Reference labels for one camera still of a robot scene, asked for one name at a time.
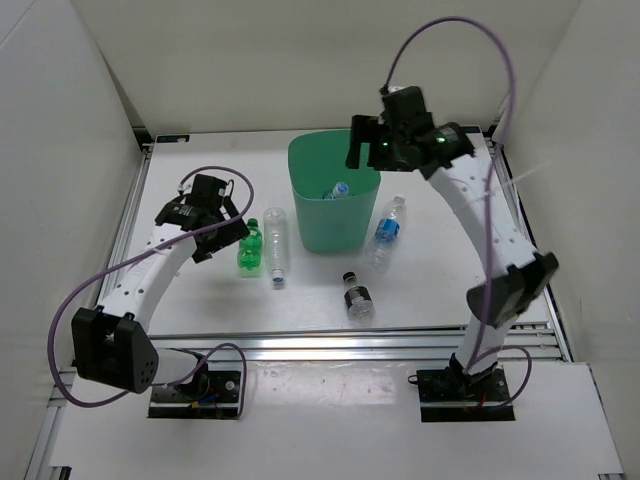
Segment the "Pocari Sweat blue bottle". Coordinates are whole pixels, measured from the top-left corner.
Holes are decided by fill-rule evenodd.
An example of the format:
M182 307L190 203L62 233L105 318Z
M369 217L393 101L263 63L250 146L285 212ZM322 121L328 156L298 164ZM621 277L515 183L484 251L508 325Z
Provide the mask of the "Pocari Sweat blue bottle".
M334 200L334 199L340 199L340 198L345 198L347 197L349 194L349 187L346 183L344 182L337 182L331 190L327 191L324 195L323 195L323 199L324 200Z

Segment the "green Sprite plastic bottle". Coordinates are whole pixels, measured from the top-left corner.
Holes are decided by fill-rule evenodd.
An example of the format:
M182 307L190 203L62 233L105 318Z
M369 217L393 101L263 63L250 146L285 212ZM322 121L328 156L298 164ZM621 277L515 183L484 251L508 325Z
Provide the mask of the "green Sprite plastic bottle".
M236 263L242 277L257 277L263 266L263 235L256 218L247 222L249 234L239 242Z

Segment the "clear unlabelled plastic bottle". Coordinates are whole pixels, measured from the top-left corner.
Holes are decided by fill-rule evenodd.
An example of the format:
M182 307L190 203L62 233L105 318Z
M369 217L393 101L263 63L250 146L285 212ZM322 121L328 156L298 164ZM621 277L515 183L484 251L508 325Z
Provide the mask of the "clear unlabelled plastic bottle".
M279 207L268 208L263 215L264 258L272 285L282 289L289 271L289 237L286 212Z

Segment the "Aquarius blue label bottle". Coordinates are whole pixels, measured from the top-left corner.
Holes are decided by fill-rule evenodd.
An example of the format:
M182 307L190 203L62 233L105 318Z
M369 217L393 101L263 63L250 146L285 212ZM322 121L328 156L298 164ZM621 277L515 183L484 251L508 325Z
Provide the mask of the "Aquarius blue label bottle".
M406 223L406 196L396 194L385 206L374 234L366 248L366 262L371 268L385 271L398 240L402 226Z

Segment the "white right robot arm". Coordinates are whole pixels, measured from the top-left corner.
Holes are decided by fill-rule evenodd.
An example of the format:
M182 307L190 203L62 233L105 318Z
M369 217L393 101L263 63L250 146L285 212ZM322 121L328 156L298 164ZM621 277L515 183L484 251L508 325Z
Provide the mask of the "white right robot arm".
M355 115L348 168L359 168L363 145L369 147L368 166L377 171L419 171L448 204L479 256L485 280L466 293L471 318L449 360L450 390L470 400L484 389L508 331L547 287L559 262L498 216L491 188L494 167L476 163L476 149L460 125L436 127L425 115L393 131L376 116Z

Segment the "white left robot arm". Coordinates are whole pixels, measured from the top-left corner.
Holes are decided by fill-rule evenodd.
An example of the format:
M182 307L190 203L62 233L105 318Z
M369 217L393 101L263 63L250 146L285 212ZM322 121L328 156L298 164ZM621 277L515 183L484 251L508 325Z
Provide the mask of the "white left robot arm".
M188 400L206 395L210 377L203 357L158 349L147 332L162 297L188 260L200 263L249 235L230 198L190 205L181 196L168 202L141 252L124 269L114 289L92 309L72 318L79 376L127 392L151 386L175 387Z

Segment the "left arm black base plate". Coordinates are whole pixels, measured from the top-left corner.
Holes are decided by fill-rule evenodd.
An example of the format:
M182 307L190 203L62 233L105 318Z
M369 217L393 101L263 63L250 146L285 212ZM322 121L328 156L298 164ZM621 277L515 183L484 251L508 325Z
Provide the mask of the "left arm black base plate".
M147 417L172 420L236 420L243 374L239 370L208 370L196 382L153 387Z

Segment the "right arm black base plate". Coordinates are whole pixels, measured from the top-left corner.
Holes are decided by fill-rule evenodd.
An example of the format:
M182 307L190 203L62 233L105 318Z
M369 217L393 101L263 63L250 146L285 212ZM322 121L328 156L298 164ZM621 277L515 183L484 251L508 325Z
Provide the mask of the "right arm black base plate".
M418 370L407 381L418 389L423 423L511 422L515 420L504 370L498 368L472 385L461 383L449 368Z

